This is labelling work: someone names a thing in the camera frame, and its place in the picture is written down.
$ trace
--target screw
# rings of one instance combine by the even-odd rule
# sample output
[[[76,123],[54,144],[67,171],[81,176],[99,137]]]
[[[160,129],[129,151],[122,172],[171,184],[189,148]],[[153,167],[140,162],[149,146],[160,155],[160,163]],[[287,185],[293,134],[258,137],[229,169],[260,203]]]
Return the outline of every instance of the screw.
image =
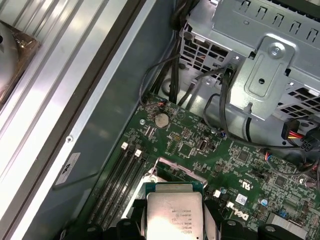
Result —
[[[266,226],[265,230],[267,230],[268,232],[275,232],[275,228],[273,226]]]
[[[273,56],[278,56],[280,52],[281,52],[281,49],[277,46],[273,47],[271,50],[271,53]]]
[[[235,221],[227,221],[226,222],[228,225],[230,225],[230,226],[235,226],[236,225],[236,222]]]
[[[20,41],[19,39],[16,39],[16,42],[19,44],[19,46],[24,49],[25,47],[27,47],[29,44],[32,43],[32,41],[29,42],[25,42],[25,41]]]
[[[95,227],[89,227],[86,231],[87,232],[94,232],[96,230]]]
[[[210,79],[210,78],[207,78],[207,79],[205,80],[205,83],[206,83],[207,85],[210,85],[210,84],[211,84],[211,79]]]
[[[190,32],[185,31],[183,33],[183,36],[187,39],[187,40],[192,40],[192,38],[194,37]]]
[[[183,63],[179,63],[179,68],[181,69],[181,70],[183,70],[183,69],[186,69],[186,65],[184,65]]]
[[[74,138],[71,136],[71,135],[69,135],[69,136],[67,136],[66,138],[65,138],[65,141],[67,142],[67,143],[70,143],[70,142],[72,142],[74,140]]]

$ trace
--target black cable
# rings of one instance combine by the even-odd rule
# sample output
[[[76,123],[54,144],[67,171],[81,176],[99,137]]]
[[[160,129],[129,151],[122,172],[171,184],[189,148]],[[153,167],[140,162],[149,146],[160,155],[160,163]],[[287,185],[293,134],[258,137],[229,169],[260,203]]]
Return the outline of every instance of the black cable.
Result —
[[[156,77],[156,79],[154,81],[154,84],[152,85],[152,87],[150,89],[150,92],[155,93],[155,94],[159,93],[161,85],[164,82],[165,77],[167,76],[167,74],[168,74],[168,72],[170,70],[170,67],[171,67],[171,62],[170,61],[166,62],[163,65],[163,68],[161,69],[159,75]]]
[[[189,95],[192,93],[192,90],[195,88],[195,86],[196,86],[195,82],[191,82],[190,83],[190,85],[189,85],[188,89],[186,90],[185,94],[183,95],[183,97],[178,102],[178,106],[181,106],[182,104],[184,104],[184,102],[187,100]]]
[[[319,164],[319,160],[315,161],[310,167],[308,167],[306,170],[304,171],[300,171],[300,172],[296,172],[296,173],[288,173],[288,172],[282,172],[282,171],[279,171],[278,169],[276,169],[272,163],[267,160],[266,163],[269,165],[269,167],[275,171],[277,174],[281,174],[281,175],[284,175],[284,176],[300,176],[302,174],[306,174],[308,172],[310,172],[316,165]]]
[[[299,146],[273,146],[273,145],[264,145],[260,143],[248,142],[229,132],[227,119],[226,119],[226,105],[227,105],[227,98],[229,95],[229,86],[231,84],[232,74],[233,72],[231,71],[231,69],[227,69],[221,78],[222,86],[221,86],[221,94],[220,94],[221,96],[220,96],[220,103],[219,103],[219,119],[227,137],[236,143],[244,144],[244,145],[255,147],[255,148],[271,149],[271,150],[300,149]]]
[[[248,117],[246,119],[246,123],[245,123],[245,135],[246,135],[246,139],[248,140],[248,142],[252,142],[251,136],[250,136],[250,124],[251,124],[251,117]]]
[[[162,60],[161,62],[158,62],[158,63],[155,64],[155,65],[152,65],[151,67],[149,67],[149,68],[145,71],[145,73],[144,73],[144,75],[143,75],[143,78],[142,78],[142,80],[141,80],[141,83],[140,83],[140,88],[139,88],[139,102],[140,102],[140,104],[141,104],[143,107],[147,107],[147,105],[142,101],[142,91],[143,91],[144,83],[145,83],[145,80],[146,80],[148,74],[149,74],[149,73],[151,72],[151,70],[154,69],[155,67],[158,67],[158,66],[160,66],[160,65],[162,65],[162,64],[165,64],[165,63],[167,63],[167,62],[169,62],[169,61],[172,61],[172,60],[174,60],[174,59],[177,59],[177,58],[179,58],[179,57],[180,57],[180,54],[177,54],[177,55],[175,55],[175,56],[168,57],[168,58]]]
[[[173,52],[179,52],[180,37],[179,34],[175,33],[176,41],[173,46]],[[170,82],[170,91],[169,91],[169,101],[176,104],[178,97],[178,88],[179,88],[179,60],[174,60],[171,63],[171,82]]]
[[[175,8],[175,11],[173,12],[172,16],[170,17],[170,25],[171,28],[175,31],[179,31],[181,29],[181,20],[180,20],[180,16],[182,14],[182,11],[184,10],[184,8],[186,7],[187,2],[184,1],[177,1],[177,6]]]
[[[209,99],[208,99],[208,101],[206,102],[206,105],[205,105],[205,107],[204,107],[204,109],[203,109],[203,120],[204,120],[205,124],[208,125],[209,128],[214,129],[216,132],[219,132],[218,127],[212,126],[212,125],[209,123],[208,118],[207,118],[207,109],[209,108],[209,106],[210,106],[210,104],[211,104],[211,101],[212,101],[212,99],[213,99],[214,97],[220,97],[220,94],[214,93],[214,94],[212,94],[212,95],[209,97]]]
[[[200,79],[204,78],[204,77],[208,77],[208,76],[213,76],[213,75],[217,75],[220,72],[222,72],[224,70],[224,68],[216,68],[214,70],[211,71],[207,71],[205,73],[200,74],[199,76],[195,77],[194,79],[199,81]]]
[[[222,68],[216,68],[214,70],[211,71],[207,71],[205,73],[200,74],[199,76],[195,77],[194,79],[196,81],[192,81],[187,89],[187,91],[185,92],[185,94],[183,95],[183,97],[180,99],[178,106],[181,106],[182,104],[184,104],[184,102],[187,100],[187,98],[189,97],[189,95],[192,93],[193,89],[195,88],[197,81],[199,81],[201,78],[203,77],[207,77],[207,76],[212,76],[212,75],[217,75],[219,74],[219,72],[221,72],[223,69]]]
[[[317,188],[318,192],[320,193],[320,167],[319,167],[319,165],[316,169],[316,188]]]

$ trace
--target sticker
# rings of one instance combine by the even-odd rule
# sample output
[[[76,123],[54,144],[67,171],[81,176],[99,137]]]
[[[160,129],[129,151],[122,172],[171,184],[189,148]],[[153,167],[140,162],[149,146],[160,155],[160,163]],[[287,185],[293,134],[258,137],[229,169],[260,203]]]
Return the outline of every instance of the sticker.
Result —
[[[71,156],[69,157],[69,160],[66,162],[63,168],[62,173],[58,177],[58,180],[56,181],[55,185],[63,184],[67,180],[69,174],[71,173],[71,170],[74,168],[79,157],[80,157],[80,152],[75,152],[71,154]]]
[[[235,201],[244,206],[246,204],[247,199],[248,198],[246,196],[243,196],[242,194],[239,193]]]

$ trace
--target red wire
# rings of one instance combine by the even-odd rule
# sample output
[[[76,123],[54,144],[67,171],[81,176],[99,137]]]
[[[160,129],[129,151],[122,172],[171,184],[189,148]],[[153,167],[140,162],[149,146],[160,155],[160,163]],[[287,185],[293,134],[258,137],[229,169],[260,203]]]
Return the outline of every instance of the red wire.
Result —
[[[290,131],[289,136],[293,136],[293,137],[296,137],[296,138],[299,138],[299,139],[302,139],[304,137],[303,135],[301,135],[299,133],[296,133],[294,131]]]

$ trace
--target ventilation slot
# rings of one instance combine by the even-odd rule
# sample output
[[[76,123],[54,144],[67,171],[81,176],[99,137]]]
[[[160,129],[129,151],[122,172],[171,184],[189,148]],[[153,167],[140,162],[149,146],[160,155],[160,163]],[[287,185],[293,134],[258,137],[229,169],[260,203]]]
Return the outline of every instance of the ventilation slot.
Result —
[[[294,21],[290,28],[290,33],[297,34],[300,29],[301,23],[298,21]]]
[[[283,19],[284,19],[284,16],[281,15],[281,14],[279,14],[279,13],[277,13],[277,14],[275,15],[275,17],[274,17],[274,20],[273,20],[273,23],[272,23],[272,24],[275,25],[275,26],[277,26],[277,27],[280,27]]]
[[[294,118],[310,116],[320,113],[320,97],[314,96],[306,88],[302,87],[288,93],[295,98],[295,104],[283,107],[278,105],[278,109]]]
[[[318,30],[315,30],[313,28],[311,28],[311,30],[309,31],[309,34],[308,36],[306,37],[306,39],[312,43],[315,42],[316,38],[317,38],[317,35],[318,35]]]
[[[255,17],[257,19],[264,19],[265,15],[266,15],[267,9],[265,7],[260,6],[258,12],[256,13]]]
[[[240,10],[241,12],[244,12],[244,13],[245,13],[245,12],[248,10],[250,4],[251,4],[250,1],[247,1],[247,0],[243,1],[243,2],[241,3],[241,6],[240,6],[239,10]]]
[[[228,51],[197,36],[193,39],[183,38],[182,47],[180,59],[203,73],[220,67],[228,55]]]

